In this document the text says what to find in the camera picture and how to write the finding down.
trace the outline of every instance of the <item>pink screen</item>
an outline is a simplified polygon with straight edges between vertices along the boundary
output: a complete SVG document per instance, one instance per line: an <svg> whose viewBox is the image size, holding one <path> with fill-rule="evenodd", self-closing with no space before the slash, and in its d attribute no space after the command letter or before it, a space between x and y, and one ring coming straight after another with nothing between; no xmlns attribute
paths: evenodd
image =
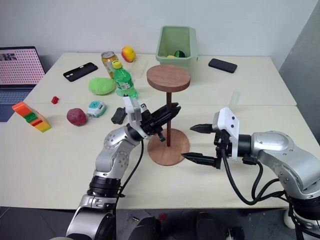
<svg viewBox="0 0 320 240"><path fill-rule="evenodd" d="M0 50L0 84L37 84L44 75L35 49Z"/></svg>

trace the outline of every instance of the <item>white table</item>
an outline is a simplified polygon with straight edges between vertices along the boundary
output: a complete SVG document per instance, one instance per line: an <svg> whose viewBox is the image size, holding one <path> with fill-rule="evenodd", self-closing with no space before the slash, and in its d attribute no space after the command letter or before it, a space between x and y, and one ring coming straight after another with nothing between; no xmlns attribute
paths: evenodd
<svg viewBox="0 0 320 240"><path fill-rule="evenodd" d="M155 55L139 54L139 60L146 63L142 78L134 79L140 102L165 102L165 93L158 91L147 82L146 72L158 65ZM295 106L284 81L281 79L270 57L231 57L220 56L221 60L238 65L235 73L224 72L208 66L212 56L199 56L192 71L190 86L173 94L172 101L190 105L228 105L234 93L240 93L238 105ZM63 73L92 62L98 70L69 82ZM126 69L133 63L121 61ZM99 53L64 53L44 78L27 97L30 103L50 103L53 96L60 103L90 102L102 100L107 104L122 105L122 99L110 96L95 96L88 90L89 81L94 77L109 77Z"/></svg>
<svg viewBox="0 0 320 240"><path fill-rule="evenodd" d="M85 109L86 105L33 103L32 107L52 124L52 129L45 133L26 124L17 114L0 128L0 135L5 136L0 140L1 206L45 209L75 209L78 206L88 189L103 140L116 127L110 116L117 106L110 106L101 118L91 119L82 127L71 125L66 120L68 109ZM189 127L201 123L200 119L210 123L213 114L222 107L207 105L204 109L202 105L182 104L180 113L172 120L172 127L187 135L191 152L215 155L214 135L196 133ZM240 120L240 133L282 131L290 135L299 147L320 159L320 147L297 107L240 106L233 110ZM139 154L140 146L132 151L123 179L135 166ZM230 160L230 168L240 191L249 198L257 167L244 165L241 160ZM267 167L264 169L259 188L276 177ZM281 189L278 183L270 188L271 191L278 189ZM122 209L249 207L234 193L224 167L217 170L188 160L174 166L160 166L150 159L146 149L124 194L126 197L118 205ZM253 207L286 206L282 200L272 198Z"/></svg>
<svg viewBox="0 0 320 240"><path fill-rule="evenodd" d="M154 55L139 55L138 58L147 61L145 72L157 64ZM211 58L199 57L198 69L193 73L198 78L193 76L191 86L173 97L182 110L173 119L172 127L188 136L191 152L215 156L214 135L196 133L189 127L203 123L202 120L211 123L214 113L228 105L233 92L238 91L241 94L239 106L233 110L240 119L240 133L282 131L299 147L320 158L317 141L269 57L219 57L238 64L235 74L207 67ZM67 70L87 62L95 63L99 69L75 82L68 82L62 76ZM118 127L112 124L111 117L117 107L124 105L114 92L96 96L88 91L90 79L106 75L99 54L65 53L25 100L47 117L52 129L41 133L16 113L0 128L0 206L45 209L78 206L88 189L105 136ZM151 112L165 104L165 94L148 85L145 73L134 81L139 102L146 103ZM60 98L58 104L50 103L53 96ZM90 119L81 127L67 121L69 109L85 110L93 100L107 104L102 117ZM130 155L123 179L133 169L139 154L138 146ZM241 161L230 162L230 167L239 189L249 198L257 167ZM260 186L275 177L265 168ZM277 184L270 191L280 188ZM123 209L248 207L233 192L223 167L216 170L188 160L174 166L160 166L149 158L146 149L124 194L126 197L118 205ZM269 199L254 207L285 206L279 199Z"/></svg>

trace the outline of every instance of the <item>wooden stand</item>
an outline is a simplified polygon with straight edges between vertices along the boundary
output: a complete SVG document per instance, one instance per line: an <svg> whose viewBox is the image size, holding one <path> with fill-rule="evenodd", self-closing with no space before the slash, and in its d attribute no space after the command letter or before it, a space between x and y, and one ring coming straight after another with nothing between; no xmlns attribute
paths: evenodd
<svg viewBox="0 0 320 240"><path fill-rule="evenodd" d="M172 105L172 93L183 91L190 85L188 71L174 65L153 66L147 71L146 78L151 87L166 92L168 108ZM165 142L153 136L148 143L151 159L163 166L180 163L184 159L181 153L187 153L190 148L187 136L182 131L171 129L171 121L168 121L166 131L163 132Z"/></svg>

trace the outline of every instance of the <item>red potato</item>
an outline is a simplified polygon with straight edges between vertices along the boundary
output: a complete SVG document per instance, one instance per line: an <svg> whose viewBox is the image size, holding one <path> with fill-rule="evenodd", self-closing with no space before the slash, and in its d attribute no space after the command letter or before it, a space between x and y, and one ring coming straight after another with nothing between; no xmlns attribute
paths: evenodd
<svg viewBox="0 0 320 240"><path fill-rule="evenodd" d="M82 126L87 122L87 115L80 108L73 108L66 114L66 119L76 126Z"/></svg>

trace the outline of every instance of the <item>green bottle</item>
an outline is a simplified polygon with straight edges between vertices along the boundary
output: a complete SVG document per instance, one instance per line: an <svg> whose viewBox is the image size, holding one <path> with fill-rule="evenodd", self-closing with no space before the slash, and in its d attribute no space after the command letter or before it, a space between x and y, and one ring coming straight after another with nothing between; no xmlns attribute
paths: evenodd
<svg viewBox="0 0 320 240"><path fill-rule="evenodd" d="M136 98L138 93L132 82L130 73L124 70L122 63L119 60L113 61L112 67L115 69L113 79L117 86L117 94L122 97L128 95L129 97Z"/></svg>

